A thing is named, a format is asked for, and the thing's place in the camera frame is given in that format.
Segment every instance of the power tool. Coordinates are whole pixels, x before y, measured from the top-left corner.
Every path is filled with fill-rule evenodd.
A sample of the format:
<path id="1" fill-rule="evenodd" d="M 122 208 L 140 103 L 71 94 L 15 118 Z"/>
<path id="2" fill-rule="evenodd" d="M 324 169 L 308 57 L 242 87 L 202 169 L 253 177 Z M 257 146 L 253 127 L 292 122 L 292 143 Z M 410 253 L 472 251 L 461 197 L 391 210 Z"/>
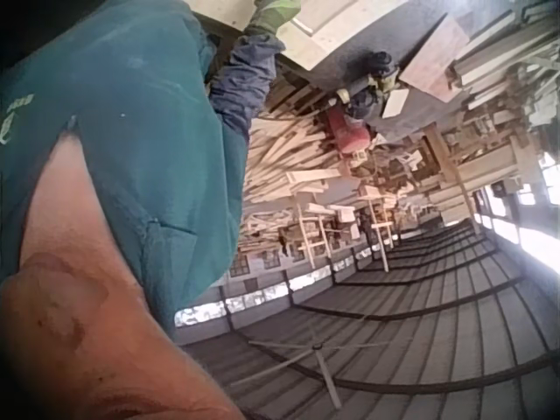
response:
<path id="1" fill-rule="evenodd" d="M 383 96 L 395 87 L 398 67 L 387 52 L 366 57 L 368 73 L 336 92 L 326 111 L 328 125 L 341 153 L 350 155 L 366 149 L 371 135 L 365 120 Z"/>

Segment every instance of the skin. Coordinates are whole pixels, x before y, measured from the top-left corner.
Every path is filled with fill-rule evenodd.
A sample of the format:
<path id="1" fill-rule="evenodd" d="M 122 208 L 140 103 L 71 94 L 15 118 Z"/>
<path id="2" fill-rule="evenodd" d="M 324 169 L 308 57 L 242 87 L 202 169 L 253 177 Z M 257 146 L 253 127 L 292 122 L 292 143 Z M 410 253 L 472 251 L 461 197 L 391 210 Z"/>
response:
<path id="1" fill-rule="evenodd" d="M 71 134 L 33 195 L 20 271 L 0 289 L 0 343 L 53 418 L 243 419 L 150 315 Z"/>

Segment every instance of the teal shirt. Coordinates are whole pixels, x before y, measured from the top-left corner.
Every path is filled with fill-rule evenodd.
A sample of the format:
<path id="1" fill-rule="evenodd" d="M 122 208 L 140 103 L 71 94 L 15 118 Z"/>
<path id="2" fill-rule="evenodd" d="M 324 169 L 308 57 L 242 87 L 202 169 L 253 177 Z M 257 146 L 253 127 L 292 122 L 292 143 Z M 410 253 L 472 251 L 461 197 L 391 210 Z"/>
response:
<path id="1" fill-rule="evenodd" d="M 117 245 L 172 331 L 228 269 L 242 213 L 246 138 L 207 98 L 212 55 L 185 4 L 111 1 L 3 75 L 0 282 L 18 271 L 35 185 L 70 128 Z"/>

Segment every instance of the glove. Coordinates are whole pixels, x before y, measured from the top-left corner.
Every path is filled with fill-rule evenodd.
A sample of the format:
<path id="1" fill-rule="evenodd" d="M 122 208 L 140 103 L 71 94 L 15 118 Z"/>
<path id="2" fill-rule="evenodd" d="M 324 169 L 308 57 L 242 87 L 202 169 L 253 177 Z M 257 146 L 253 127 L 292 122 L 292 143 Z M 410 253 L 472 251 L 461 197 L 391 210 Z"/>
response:
<path id="1" fill-rule="evenodd" d="M 255 5 L 247 29 L 265 30 L 273 35 L 301 11 L 301 0 L 255 0 Z"/>

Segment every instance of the worker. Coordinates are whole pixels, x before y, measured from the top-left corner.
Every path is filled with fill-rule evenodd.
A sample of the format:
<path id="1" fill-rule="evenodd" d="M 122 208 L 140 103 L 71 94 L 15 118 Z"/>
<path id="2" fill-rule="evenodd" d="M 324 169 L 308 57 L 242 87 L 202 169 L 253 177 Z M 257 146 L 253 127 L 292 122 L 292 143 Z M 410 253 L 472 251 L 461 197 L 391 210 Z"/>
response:
<path id="1" fill-rule="evenodd" d="M 2 76 L 3 416 L 242 418 L 170 335 L 233 260 L 251 119 L 299 9 L 257 2 L 209 95 L 214 49 L 179 0 L 108 0 Z"/>

